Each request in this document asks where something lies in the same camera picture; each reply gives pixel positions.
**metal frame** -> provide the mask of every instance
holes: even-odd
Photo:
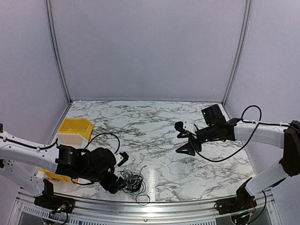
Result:
[[[232,69],[231,69],[228,84],[227,84],[225,94],[224,94],[224,97],[222,100],[222,105],[224,106],[224,108],[228,102],[231,90],[233,88],[233,83],[236,78],[236,74],[238,72],[238,68],[239,68],[239,64],[240,64],[240,58],[241,58],[241,55],[242,55],[242,52],[243,52],[243,49],[244,49],[244,46],[246,43],[248,28],[249,28],[249,24],[250,24],[251,6],[252,6],[252,0],[246,0],[244,18],[243,18],[243,23],[242,23],[242,29],[240,32],[238,49],[235,54],[234,63],[233,63]]]
[[[53,141],[53,138],[55,137],[55,134],[58,130],[58,128],[60,127],[62,121],[64,120],[66,114],[68,113],[69,109],[71,108],[71,105],[72,105],[73,102],[70,102],[67,107],[65,108],[64,112],[62,113],[60,119],[57,121],[56,125],[55,125],[55,128],[54,130],[52,131],[51,133],[51,136],[49,138],[49,141],[48,141],[48,144],[51,144],[51,142]]]
[[[51,44],[52,44],[52,48],[53,48],[54,59],[55,59],[58,75],[59,75],[59,78],[60,78],[60,83],[61,83],[62,90],[63,90],[64,95],[65,95],[66,101],[70,104],[72,102],[72,100],[71,100],[71,96],[70,96],[69,89],[68,89],[68,86],[67,86],[67,81],[66,81],[66,78],[65,78],[62,63],[61,63],[61,60],[60,60],[60,53],[59,53],[59,50],[58,50],[57,40],[56,40],[56,36],[55,36],[51,1],[50,0],[45,0],[45,6],[46,6],[46,15],[47,15],[50,39],[51,39]]]
[[[266,191],[266,195],[269,210],[275,211],[273,205],[274,198],[269,189]],[[217,199],[190,202],[150,203],[147,206],[140,206],[135,202],[102,201],[81,197],[73,198],[76,200],[76,203],[73,213],[69,215],[70,220],[68,224],[71,225],[87,225],[89,223],[93,225],[192,225],[198,223],[209,224],[210,221],[215,221],[216,218],[229,216],[229,214],[220,216],[214,209],[214,204]],[[257,195],[256,201],[258,204],[257,208],[259,210],[262,209],[264,205],[263,194]],[[34,205],[33,202],[34,198],[30,196],[24,189],[20,189],[8,225],[18,224],[22,211],[47,218],[47,213],[49,213],[49,210],[40,208]],[[271,220],[273,225],[281,224],[277,220],[277,217],[273,217]]]

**black cable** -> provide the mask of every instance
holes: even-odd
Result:
[[[67,215],[67,217],[66,217],[66,220],[62,223],[62,224],[60,224],[60,225],[65,225],[67,222],[68,222],[68,219],[69,219],[69,215],[68,215],[68,213],[66,212],[66,215]]]
[[[86,149],[97,137],[101,136],[101,135],[112,135],[114,136],[115,138],[117,138],[118,140],[118,148],[117,150],[115,151],[115,154],[119,151],[119,148],[120,148],[120,139],[118,138],[117,135],[113,134],[113,133],[109,133],[109,132],[106,132],[106,133],[100,133],[100,134],[97,134],[95,137],[92,138],[92,140],[90,140],[90,142],[84,147],[84,149]]]
[[[259,217],[262,215],[264,209],[266,208],[266,205],[267,205],[267,196],[266,196],[266,193],[265,193],[264,191],[262,191],[262,193],[263,193],[263,195],[264,195],[264,206],[263,206],[263,209],[262,209],[262,211],[258,214],[258,216],[255,217],[254,220],[252,220],[252,221],[249,222],[248,224],[251,224],[251,223],[253,223],[254,221],[256,221],[257,218],[259,218]]]
[[[81,186],[92,185],[92,184],[94,184],[94,183],[95,183],[95,182],[90,182],[90,183],[86,183],[86,184],[77,183],[76,181],[73,181],[73,178],[71,178],[71,181],[73,182],[73,184],[78,184],[78,185],[81,185]]]
[[[260,115],[259,115],[259,120],[258,120],[258,121],[261,121],[261,120],[262,120],[263,113],[262,113],[262,110],[260,109],[260,107],[258,107],[257,105],[249,105],[249,106],[243,111],[242,116],[240,117],[244,123],[252,123],[251,121],[244,121],[244,118],[243,118],[245,112],[246,112],[248,109],[252,108],[252,107],[257,108],[257,109],[259,110],[259,114],[260,114]]]
[[[140,173],[132,172],[132,171],[129,171],[129,170],[119,171],[119,173],[121,174],[121,176],[123,177],[123,179],[126,183],[126,186],[123,188],[123,192],[136,195],[135,196],[135,201],[139,205],[148,205],[150,203],[149,195],[144,194],[145,191],[146,191],[146,184],[144,182],[144,177],[142,175],[142,169],[145,168],[145,167],[146,167],[146,165],[141,168]],[[145,202],[145,203],[138,202],[137,198],[141,197],[141,196],[148,197],[149,201]]]
[[[22,143],[22,142],[15,141],[15,140],[10,139],[10,138],[5,139],[5,141],[12,142],[12,143],[15,143],[15,144],[19,144],[21,146],[24,146],[24,147],[27,147],[27,148],[30,148],[30,149],[38,149],[39,148],[37,146],[28,145],[28,144],[25,144],[25,143]],[[48,145],[46,147],[39,148],[39,149],[40,150],[46,150],[46,149],[52,148],[54,145],[58,145],[57,142],[58,142],[58,138],[56,138],[56,140],[53,144]]]
[[[257,123],[257,125],[256,125],[256,127],[254,128],[254,130],[253,130],[252,134],[250,135],[249,139],[247,140],[247,142],[246,142],[240,149],[238,149],[235,153],[231,154],[230,156],[227,156],[226,158],[223,158],[223,159],[220,159],[220,160],[211,160],[211,159],[209,159],[209,158],[206,158],[205,156],[201,155],[201,154],[196,150],[196,148],[194,147],[193,143],[190,141],[190,137],[188,138],[188,141],[190,142],[190,145],[192,146],[193,150],[194,150],[199,156],[201,156],[202,158],[204,158],[204,159],[206,159],[206,160],[208,160],[208,161],[210,161],[210,162],[213,162],[213,163],[219,163],[219,162],[223,162],[223,161],[225,161],[225,160],[231,158],[231,157],[234,156],[235,154],[237,154],[237,153],[239,153],[240,151],[242,151],[243,148],[245,148],[246,145],[250,142],[250,140],[251,140],[251,138],[253,137],[255,131],[257,130],[259,124],[260,124],[260,123]]]
[[[57,222],[53,223],[53,221],[50,221],[50,223],[48,221],[44,221],[44,219],[42,218],[42,221],[44,223],[46,223],[47,225],[65,225],[67,222],[68,222],[68,219],[69,219],[69,215],[67,212],[64,212],[66,214],[66,219],[65,221],[62,223],[62,224],[58,224]]]

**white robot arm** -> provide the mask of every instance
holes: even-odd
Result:
[[[283,158],[256,177],[247,180],[237,190],[236,197],[218,200],[216,209],[219,214],[250,209],[252,205],[257,205],[254,195],[266,188],[278,185],[288,176],[300,174],[300,123],[298,121],[293,120],[290,124],[269,124],[240,118],[226,121],[218,105],[203,109],[202,113],[208,127],[198,129],[197,126],[186,121],[175,124],[175,129],[180,132],[177,137],[189,140],[187,144],[176,150],[177,153],[191,156],[197,153],[211,162],[221,162],[233,155],[214,161],[202,156],[199,152],[202,150],[202,144],[206,142],[226,140],[246,141],[246,144],[253,141],[284,149]]]
[[[93,151],[75,149],[65,145],[58,146],[57,141],[49,146],[26,141],[4,131],[0,124],[0,175],[27,190],[35,197],[36,205],[52,210],[56,210],[64,201],[74,200],[54,195],[51,182],[35,177],[18,162],[39,166],[73,179],[99,182],[105,190],[115,194],[125,186],[125,182],[114,174],[114,167],[121,166],[127,160],[125,152],[113,153],[103,148]]]

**white marble tabletop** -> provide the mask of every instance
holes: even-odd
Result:
[[[93,135],[112,132],[120,138],[120,151],[129,155],[124,168],[132,171],[143,169],[146,194],[151,202],[177,202],[223,197],[235,194],[236,189],[254,176],[244,150],[220,163],[208,162],[178,154],[175,150],[187,139],[178,139],[174,129],[177,121],[195,123],[199,128],[207,126],[201,110],[212,103],[155,102],[155,101],[76,101],[66,118],[87,118],[94,125]],[[219,105],[228,119],[223,107]],[[102,137],[89,146],[115,149],[113,137]],[[208,142],[202,146],[202,154],[221,159],[241,147],[240,142]],[[135,202],[135,196],[122,191],[112,195],[98,183],[90,186],[54,181],[54,191],[86,198]]]

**tangled black cable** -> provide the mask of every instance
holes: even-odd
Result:
[[[123,179],[126,183],[126,186],[123,188],[124,193],[130,193],[130,194],[136,195],[135,201],[139,205],[148,205],[150,203],[149,195],[144,194],[146,191],[146,184],[144,182],[144,177],[142,175],[142,169],[145,167],[146,167],[146,165],[144,165],[141,168],[140,173],[132,172],[130,170],[125,170],[125,169],[122,171],[119,171],[119,173],[121,174],[121,176],[123,177]],[[148,202],[138,202],[137,198],[141,197],[141,196],[148,197],[149,201]]]

